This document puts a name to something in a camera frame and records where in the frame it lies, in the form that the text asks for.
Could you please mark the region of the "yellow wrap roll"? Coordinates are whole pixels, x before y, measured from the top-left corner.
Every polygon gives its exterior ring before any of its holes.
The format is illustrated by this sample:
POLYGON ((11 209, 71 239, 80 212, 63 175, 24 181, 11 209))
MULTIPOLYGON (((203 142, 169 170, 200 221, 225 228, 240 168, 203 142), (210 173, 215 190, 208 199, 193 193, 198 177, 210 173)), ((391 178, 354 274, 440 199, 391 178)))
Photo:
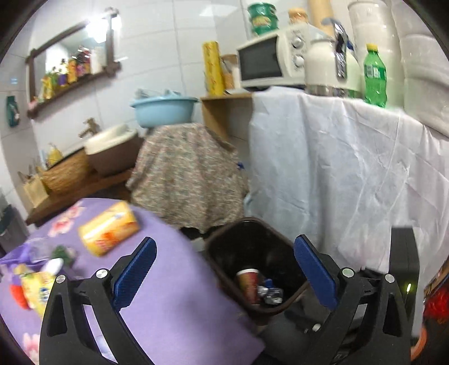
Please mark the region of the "yellow wrap roll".
POLYGON ((221 96, 225 92, 221 70, 218 43, 209 41, 202 44, 207 90, 211 96, 221 96))

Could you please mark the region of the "white microwave oven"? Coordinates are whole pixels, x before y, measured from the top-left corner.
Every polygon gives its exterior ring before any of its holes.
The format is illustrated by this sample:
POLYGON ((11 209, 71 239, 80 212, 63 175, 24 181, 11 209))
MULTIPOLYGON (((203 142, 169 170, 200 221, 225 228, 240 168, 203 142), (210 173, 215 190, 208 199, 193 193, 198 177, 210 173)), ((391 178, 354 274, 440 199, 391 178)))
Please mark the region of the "white microwave oven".
POLYGON ((299 23, 240 45, 237 57, 241 86, 246 90, 274 86, 305 88, 305 55, 311 42, 324 36, 318 28, 299 23))

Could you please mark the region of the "crushed clear plastic bottle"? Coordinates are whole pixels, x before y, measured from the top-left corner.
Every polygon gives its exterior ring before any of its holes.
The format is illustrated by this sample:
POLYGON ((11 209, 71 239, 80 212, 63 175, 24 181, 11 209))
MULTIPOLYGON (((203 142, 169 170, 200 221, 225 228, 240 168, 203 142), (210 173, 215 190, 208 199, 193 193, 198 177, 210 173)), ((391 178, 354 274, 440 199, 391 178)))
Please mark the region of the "crushed clear plastic bottle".
POLYGON ((279 306, 283 303, 283 291, 276 288, 271 279, 266 278, 257 287, 257 293, 266 306, 279 306))

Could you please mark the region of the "brown white rice cooker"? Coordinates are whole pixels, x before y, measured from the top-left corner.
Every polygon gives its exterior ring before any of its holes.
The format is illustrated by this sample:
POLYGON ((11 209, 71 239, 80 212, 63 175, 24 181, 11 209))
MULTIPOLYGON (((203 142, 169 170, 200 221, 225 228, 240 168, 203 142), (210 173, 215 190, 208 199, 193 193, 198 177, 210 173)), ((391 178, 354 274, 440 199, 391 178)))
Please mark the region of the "brown white rice cooker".
POLYGON ((134 167, 141 144, 138 130, 121 124, 89 138, 84 152, 99 175, 112 176, 134 167))

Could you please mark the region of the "paisley patterned cloth cover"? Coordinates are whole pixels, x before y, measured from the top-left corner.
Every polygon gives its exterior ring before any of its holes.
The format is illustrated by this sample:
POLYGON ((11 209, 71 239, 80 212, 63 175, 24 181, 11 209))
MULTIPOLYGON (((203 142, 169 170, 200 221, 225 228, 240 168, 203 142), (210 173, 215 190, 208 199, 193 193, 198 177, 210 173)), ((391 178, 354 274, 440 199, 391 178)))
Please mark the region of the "paisley patterned cloth cover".
POLYGON ((134 205, 200 233, 242 218, 249 191, 236 147, 198 123, 146 134, 126 186, 134 205))

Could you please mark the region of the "light wooden shelf unit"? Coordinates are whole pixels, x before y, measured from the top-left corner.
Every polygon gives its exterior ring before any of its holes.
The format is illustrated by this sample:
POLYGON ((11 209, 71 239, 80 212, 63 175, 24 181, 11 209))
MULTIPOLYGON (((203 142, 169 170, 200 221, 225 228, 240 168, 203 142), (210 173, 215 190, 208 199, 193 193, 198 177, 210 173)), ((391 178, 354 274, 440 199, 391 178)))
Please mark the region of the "light wooden shelf unit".
POLYGON ((252 93, 224 94, 200 98, 205 126, 226 141, 247 140, 253 114, 252 93))

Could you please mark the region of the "purple floral tablecloth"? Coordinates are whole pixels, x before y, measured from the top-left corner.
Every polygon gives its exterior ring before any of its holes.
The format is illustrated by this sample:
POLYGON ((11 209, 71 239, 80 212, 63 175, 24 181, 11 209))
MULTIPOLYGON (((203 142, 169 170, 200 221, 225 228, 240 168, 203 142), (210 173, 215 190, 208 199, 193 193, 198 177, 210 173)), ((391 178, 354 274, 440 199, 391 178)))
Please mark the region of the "purple floral tablecloth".
POLYGON ((214 273, 179 231, 140 207, 133 214, 140 229, 102 257, 82 243, 78 228, 113 205, 111 199, 82 199, 37 229, 31 244, 74 249, 75 275, 88 278, 111 268, 146 237, 157 257, 130 306, 121 316, 136 341, 156 364, 252 364, 263 341, 249 328, 242 309, 219 288, 214 273))

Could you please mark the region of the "bronze faucet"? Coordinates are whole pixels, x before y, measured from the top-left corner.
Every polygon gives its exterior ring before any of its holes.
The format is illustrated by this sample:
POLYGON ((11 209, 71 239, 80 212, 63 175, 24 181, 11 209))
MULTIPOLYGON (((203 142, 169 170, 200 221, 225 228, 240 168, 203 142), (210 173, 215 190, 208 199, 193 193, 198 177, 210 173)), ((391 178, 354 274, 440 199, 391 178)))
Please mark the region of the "bronze faucet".
POLYGON ((79 138, 84 138, 88 135, 96 135, 100 131, 99 125, 94 118, 88 118, 84 121, 85 128, 78 134, 79 138))

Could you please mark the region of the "beige utensil holder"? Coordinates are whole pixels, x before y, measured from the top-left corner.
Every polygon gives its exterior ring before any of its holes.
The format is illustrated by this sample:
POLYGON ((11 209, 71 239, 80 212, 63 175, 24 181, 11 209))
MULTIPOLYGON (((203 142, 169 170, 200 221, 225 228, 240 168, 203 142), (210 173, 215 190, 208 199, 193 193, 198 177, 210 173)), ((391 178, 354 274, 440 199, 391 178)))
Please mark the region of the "beige utensil holder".
POLYGON ((33 208, 38 207, 48 198, 49 195, 39 174, 30 176, 18 171, 17 175, 22 181, 25 194, 33 208))

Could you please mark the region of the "light blue plastic basin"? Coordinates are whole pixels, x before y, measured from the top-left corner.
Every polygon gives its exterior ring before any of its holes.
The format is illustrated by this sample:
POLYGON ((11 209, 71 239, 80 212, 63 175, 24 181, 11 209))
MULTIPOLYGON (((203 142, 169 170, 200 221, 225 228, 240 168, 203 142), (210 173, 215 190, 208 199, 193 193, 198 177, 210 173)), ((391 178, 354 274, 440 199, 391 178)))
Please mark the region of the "light blue plastic basin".
POLYGON ((190 123, 195 104, 194 97, 176 94, 135 100, 130 104, 136 114, 137 123, 144 129, 190 123))

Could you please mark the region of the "yellow chips can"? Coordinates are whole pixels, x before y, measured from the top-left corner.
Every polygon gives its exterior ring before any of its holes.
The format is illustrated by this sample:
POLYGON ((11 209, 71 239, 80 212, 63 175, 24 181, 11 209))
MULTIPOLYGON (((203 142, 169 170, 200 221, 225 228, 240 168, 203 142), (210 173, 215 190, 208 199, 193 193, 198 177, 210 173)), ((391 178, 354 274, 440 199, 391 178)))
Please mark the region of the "yellow chips can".
POLYGON ((80 226, 78 235, 92 255, 102 256, 139 230, 130 205, 121 201, 80 226))

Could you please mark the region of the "dark wooden counter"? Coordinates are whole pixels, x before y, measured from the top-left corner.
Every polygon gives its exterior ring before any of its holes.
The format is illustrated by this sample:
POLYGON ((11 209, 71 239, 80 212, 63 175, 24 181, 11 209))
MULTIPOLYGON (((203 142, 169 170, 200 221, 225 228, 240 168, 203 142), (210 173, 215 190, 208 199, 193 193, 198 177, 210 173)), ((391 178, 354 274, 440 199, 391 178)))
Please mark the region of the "dark wooden counter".
POLYGON ((132 169, 116 175, 101 177, 98 173, 91 174, 74 190, 49 196, 28 215, 25 223, 30 226, 42 226, 44 223, 62 213, 83 198, 121 199, 128 201, 131 193, 125 184, 132 174, 132 169))

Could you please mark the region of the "green soda bottle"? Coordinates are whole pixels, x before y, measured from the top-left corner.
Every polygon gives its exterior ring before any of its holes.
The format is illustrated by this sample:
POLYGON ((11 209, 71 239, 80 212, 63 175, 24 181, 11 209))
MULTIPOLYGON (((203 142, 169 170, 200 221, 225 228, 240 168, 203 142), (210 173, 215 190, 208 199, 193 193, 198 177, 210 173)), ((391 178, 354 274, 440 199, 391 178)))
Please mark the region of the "green soda bottle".
POLYGON ((364 60, 365 102, 384 108, 387 104, 387 72, 377 45, 366 44, 368 54, 364 60))

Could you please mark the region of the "purple plastic bag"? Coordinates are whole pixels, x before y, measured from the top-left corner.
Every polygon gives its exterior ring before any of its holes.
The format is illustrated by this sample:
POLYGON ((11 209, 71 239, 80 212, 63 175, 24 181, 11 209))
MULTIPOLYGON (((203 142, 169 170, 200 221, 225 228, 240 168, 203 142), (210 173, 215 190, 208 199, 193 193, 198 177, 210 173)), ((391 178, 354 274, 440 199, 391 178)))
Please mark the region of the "purple plastic bag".
POLYGON ((45 238, 38 237, 27 240, 1 258, 1 264, 11 266, 14 264, 41 264, 50 259, 53 245, 45 238))

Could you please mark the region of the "green wall hanging pouch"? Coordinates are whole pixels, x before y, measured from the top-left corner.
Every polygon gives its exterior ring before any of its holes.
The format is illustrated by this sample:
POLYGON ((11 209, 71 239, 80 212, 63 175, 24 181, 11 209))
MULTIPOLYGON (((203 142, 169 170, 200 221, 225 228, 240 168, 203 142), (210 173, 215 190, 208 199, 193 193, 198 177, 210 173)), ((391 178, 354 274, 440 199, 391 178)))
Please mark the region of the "green wall hanging pouch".
POLYGON ((6 98, 6 116, 10 128, 14 128, 20 123, 20 113, 18 110, 15 96, 7 96, 6 98))

